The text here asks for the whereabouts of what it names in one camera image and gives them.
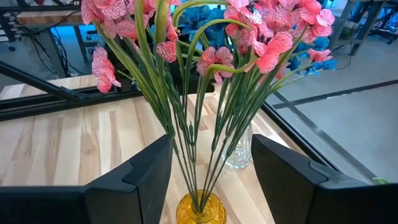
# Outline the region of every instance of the orchid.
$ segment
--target orchid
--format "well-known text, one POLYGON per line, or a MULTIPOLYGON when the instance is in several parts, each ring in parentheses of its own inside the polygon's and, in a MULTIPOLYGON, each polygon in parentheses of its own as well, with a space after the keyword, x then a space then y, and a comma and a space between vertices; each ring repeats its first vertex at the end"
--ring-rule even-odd
POLYGON ((173 149, 196 213, 204 211, 227 158, 265 99, 305 76, 292 78, 293 74, 318 73, 335 65, 325 49, 335 18, 316 0, 82 0, 81 12, 84 23, 95 25, 128 71, 115 70, 106 51, 96 48, 93 74, 98 89, 106 93, 112 85, 120 86, 115 72, 137 84, 165 132, 174 137, 173 149), (206 19, 182 16, 190 8, 207 4, 224 5, 226 10, 222 16, 217 11, 218 16, 206 19), (177 6, 173 14, 171 5, 177 6), (148 25, 150 18, 154 18, 154 29, 148 25), (180 31, 179 27, 193 28, 180 31), (179 39, 181 32, 192 35, 190 42, 179 39), (147 35, 152 37, 153 48, 147 35), (204 49, 196 48, 199 41, 204 49), (296 56, 307 51, 309 60, 300 62, 296 56), (178 63, 181 88, 175 86, 171 73, 177 71, 170 71, 171 62, 178 63), (189 118, 188 86, 196 70, 200 76, 195 114, 189 118), (214 136, 210 149, 197 149, 201 110, 212 78, 221 85, 214 136), (201 195, 197 150, 210 150, 201 195))

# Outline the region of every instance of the floor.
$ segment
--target floor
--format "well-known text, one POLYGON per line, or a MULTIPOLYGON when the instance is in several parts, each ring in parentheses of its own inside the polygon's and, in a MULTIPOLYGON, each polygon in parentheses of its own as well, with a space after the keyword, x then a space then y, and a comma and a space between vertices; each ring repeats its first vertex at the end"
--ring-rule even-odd
MULTIPOLYGON (((72 27, 57 29, 70 63, 90 73, 91 63, 83 63, 72 27)), ((89 28, 80 29, 85 38, 89 28)), ((29 39, 12 45, 14 52, 0 44, 0 60, 40 78, 57 78, 42 65, 29 39)), ((349 67, 301 79, 267 101, 344 173, 364 182, 376 176, 398 182, 398 42, 387 45, 383 38, 368 37, 351 58, 349 48, 333 52, 338 68, 349 67)), ((0 74, 0 90, 15 83, 0 74)))

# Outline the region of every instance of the wooden tabletop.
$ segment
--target wooden tabletop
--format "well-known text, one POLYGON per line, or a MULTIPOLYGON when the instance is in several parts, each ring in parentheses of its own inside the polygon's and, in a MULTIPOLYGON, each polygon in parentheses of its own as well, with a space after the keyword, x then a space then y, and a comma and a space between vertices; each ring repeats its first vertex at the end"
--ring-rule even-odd
MULTIPOLYGON (((69 88, 95 85, 93 76, 51 81, 69 88)), ((36 95, 27 85, 7 86, 0 99, 36 95)), ((189 96, 192 117, 196 95, 189 96)), ((198 182, 203 183, 215 127, 218 92, 207 93, 198 142, 198 182)), ((261 110, 253 133, 300 149, 261 110)), ((117 167, 164 134, 143 97, 0 123, 0 185, 85 185, 117 167)), ((227 223, 274 223, 252 162, 244 169, 226 166, 215 187, 227 223)), ((176 223, 175 210, 187 194, 174 156, 161 223, 176 223)))
MULTIPOLYGON (((61 0, 69 4, 71 0, 61 0)), ((46 0, 44 6, 56 6, 52 0, 46 0)), ((44 12, 22 12, 17 16, 18 22, 25 26, 52 25, 59 22, 62 24, 83 24, 81 12, 75 11, 44 11, 44 12)))

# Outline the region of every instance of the yellow vase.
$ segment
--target yellow vase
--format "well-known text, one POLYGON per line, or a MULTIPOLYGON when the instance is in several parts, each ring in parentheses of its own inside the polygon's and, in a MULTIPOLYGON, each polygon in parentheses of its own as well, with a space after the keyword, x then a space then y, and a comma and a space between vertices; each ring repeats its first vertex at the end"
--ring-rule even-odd
MULTIPOLYGON (((203 190, 198 190, 201 197, 203 190)), ((177 224, 225 224, 226 212, 217 195, 211 193, 203 213, 195 212, 190 194, 184 196, 177 206, 177 224)))

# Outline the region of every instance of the vase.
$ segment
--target vase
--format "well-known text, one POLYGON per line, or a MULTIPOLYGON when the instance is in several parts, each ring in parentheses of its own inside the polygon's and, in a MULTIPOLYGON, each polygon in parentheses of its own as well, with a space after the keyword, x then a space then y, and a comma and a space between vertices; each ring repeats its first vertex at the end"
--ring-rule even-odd
MULTIPOLYGON (((251 160, 251 138, 253 135, 253 131, 251 129, 251 124, 249 124, 248 128, 246 128, 243 133, 241 139, 236 145, 235 150, 232 154, 227 158, 226 164, 235 169, 242 169, 249 165, 251 160)), ((231 144, 232 138, 230 138, 226 143, 226 149, 229 144, 231 144)), ((222 158, 223 160, 226 157, 226 150, 223 151, 222 158)))
MULTIPOLYGON (((203 190, 198 190, 200 198, 203 190)), ((211 193, 202 213, 195 211, 190 194, 186 194, 177 206, 177 224, 225 224, 226 212, 217 195, 211 193)))

